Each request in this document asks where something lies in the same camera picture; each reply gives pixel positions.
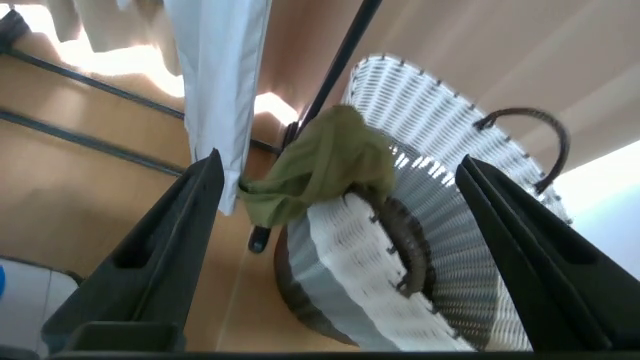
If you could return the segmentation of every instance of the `green cloth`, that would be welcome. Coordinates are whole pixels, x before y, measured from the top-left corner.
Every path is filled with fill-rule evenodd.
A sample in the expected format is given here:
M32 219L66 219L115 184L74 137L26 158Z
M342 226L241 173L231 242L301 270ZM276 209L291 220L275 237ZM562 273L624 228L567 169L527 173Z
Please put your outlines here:
M395 182L390 143L364 124L351 106L334 106L309 123L289 144L265 179L241 178L239 196L251 221L283 225L313 203L366 186L383 201Z

